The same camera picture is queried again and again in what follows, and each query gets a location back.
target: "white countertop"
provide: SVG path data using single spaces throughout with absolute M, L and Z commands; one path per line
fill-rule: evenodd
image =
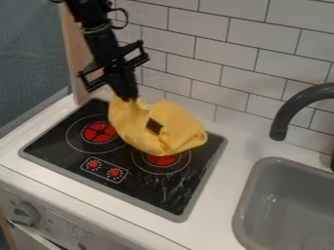
M 72 97 L 66 97 L 1 139 L 0 164 L 5 167 L 0 167 L 0 180 L 151 249 L 244 249 L 233 236 L 231 218 L 248 174 L 261 158 L 279 156 L 328 170 L 328 155 L 206 122 L 206 130 L 229 143 L 190 217 L 176 224 L 18 156 L 22 146 L 75 109 Z

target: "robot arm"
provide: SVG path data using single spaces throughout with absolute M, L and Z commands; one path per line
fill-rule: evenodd
M 94 60 L 89 63 L 79 77 L 82 79 L 88 92 L 92 92 L 104 84 L 109 85 L 115 94 L 124 101 L 134 100 L 138 97 L 138 89 L 135 77 L 135 68 L 149 60 L 144 51 L 144 42 L 139 40 L 120 47 L 113 29 L 121 29 L 112 25 L 107 17 L 109 12 L 120 11 L 126 19 L 127 12 L 124 9 L 113 9 L 108 0 L 50 0 L 55 3 L 65 2 L 74 16 L 76 22 L 81 22 L 82 32 Z M 127 61 L 125 56 L 135 50 L 140 54 Z M 103 69 L 104 74 L 88 81 L 86 75 Z

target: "oven door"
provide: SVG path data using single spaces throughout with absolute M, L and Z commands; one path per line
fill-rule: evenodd
M 54 243 L 33 232 L 30 228 L 13 224 L 10 228 L 17 250 L 63 250 Z

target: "wooden board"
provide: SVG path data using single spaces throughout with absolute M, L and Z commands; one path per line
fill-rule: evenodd
M 72 83 L 73 96 L 76 104 L 84 104 L 92 94 L 86 92 L 83 82 L 77 74 L 84 66 L 93 60 L 93 56 L 86 44 L 82 34 L 81 27 L 74 21 L 68 7 L 63 4 L 63 40 L 66 47 L 67 61 L 74 78 Z M 95 79 L 102 74 L 102 71 L 96 71 L 90 75 Z
M 17 246 L 15 244 L 15 241 L 12 237 L 9 225 L 7 223 L 7 220 L 5 218 L 5 215 L 0 207 L 0 229 L 4 232 L 6 241 L 8 246 L 10 247 L 11 250 L 17 250 Z

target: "red knob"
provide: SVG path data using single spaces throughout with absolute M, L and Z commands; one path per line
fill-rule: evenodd
M 120 174 L 120 170 L 118 168 L 113 168 L 109 170 L 109 174 L 112 177 L 117 177 Z
M 92 168 L 92 169 L 100 167 L 100 162 L 99 161 L 92 160 L 88 164 L 89 164 L 89 167 Z

